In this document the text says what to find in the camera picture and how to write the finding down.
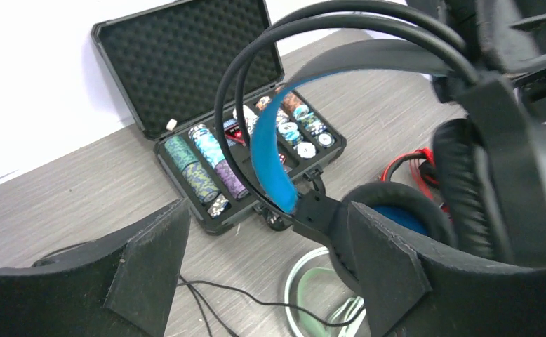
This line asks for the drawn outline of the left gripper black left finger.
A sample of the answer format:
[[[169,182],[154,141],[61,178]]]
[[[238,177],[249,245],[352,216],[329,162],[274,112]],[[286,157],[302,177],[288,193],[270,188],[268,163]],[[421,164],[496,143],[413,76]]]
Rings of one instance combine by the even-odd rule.
[[[0,268],[0,336],[162,336],[189,236],[189,205],[42,258]]]

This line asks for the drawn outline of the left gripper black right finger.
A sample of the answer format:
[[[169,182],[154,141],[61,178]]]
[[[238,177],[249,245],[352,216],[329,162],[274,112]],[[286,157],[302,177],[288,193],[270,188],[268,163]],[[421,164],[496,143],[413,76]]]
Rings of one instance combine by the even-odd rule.
[[[546,269],[497,263],[348,208],[373,336],[546,336]]]

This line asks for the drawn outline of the mint green headphones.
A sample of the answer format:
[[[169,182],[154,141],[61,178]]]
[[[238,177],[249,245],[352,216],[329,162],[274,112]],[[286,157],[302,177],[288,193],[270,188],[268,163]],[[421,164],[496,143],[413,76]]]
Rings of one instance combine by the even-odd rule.
[[[348,289],[331,266],[328,249],[312,249],[288,268],[281,283],[282,301],[309,310],[329,324],[354,321],[348,326],[330,327],[293,308],[283,309],[288,336],[369,336],[366,312],[358,314],[364,300]]]

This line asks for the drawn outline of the red headphones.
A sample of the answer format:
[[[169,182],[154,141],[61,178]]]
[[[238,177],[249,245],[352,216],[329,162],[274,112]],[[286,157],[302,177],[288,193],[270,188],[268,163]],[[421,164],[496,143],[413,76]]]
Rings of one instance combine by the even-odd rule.
[[[439,192],[440,183],[437,178],[437,167],[433,151],[428,147],[424,147],[395,157],[378,176],[379,181],[393,183],[392,176],[403,165],[407,165],[410,176],[415,183],[413,187],[409,185],[405,185],[405,187],[423,201],[428,201],[430,204],[436,201],[435,197]]]

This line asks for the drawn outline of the blue black headphones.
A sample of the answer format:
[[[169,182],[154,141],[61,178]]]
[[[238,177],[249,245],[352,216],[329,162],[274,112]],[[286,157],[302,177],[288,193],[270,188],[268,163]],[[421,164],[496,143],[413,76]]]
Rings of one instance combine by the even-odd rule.
[[[386,51],[413,53],[411,72],[463,82],[454,100],[466,119],[442,124],[433,139],[441,193],[450,217],[417,205],[426,237],[478,258],[546,269],[546,124],[516,101],[509,79],[480,72],[449,26],[408,6],[386,1],[327,1],[302,8],[267,28],[233,59],[219,84],[214,113],[222,118],[228,87],[242,96],[255,54],[280,39],[325,28],[386,32]]]

